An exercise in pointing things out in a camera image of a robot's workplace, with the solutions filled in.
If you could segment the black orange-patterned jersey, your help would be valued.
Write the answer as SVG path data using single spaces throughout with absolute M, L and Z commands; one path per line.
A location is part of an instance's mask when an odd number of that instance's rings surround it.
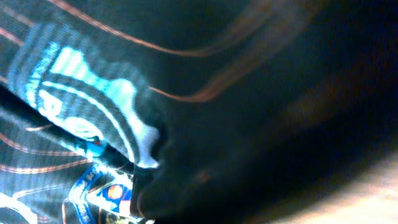
M 2 1 L 2 223 L 396 223 L 396 1 Z

